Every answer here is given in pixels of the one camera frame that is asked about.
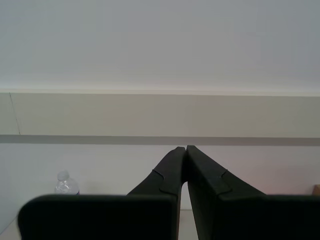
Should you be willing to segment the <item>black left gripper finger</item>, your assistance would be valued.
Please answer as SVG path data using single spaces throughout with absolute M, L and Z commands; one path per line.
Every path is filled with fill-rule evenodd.
M 200 240 L 318 240 L 320 198 L 267 195 L 196 146 L 186 148 L 187 186 Z
M 168 152 L 127 195 L 43 195 L 19 211 L 23 240 L 176 240 L 186 149 Z

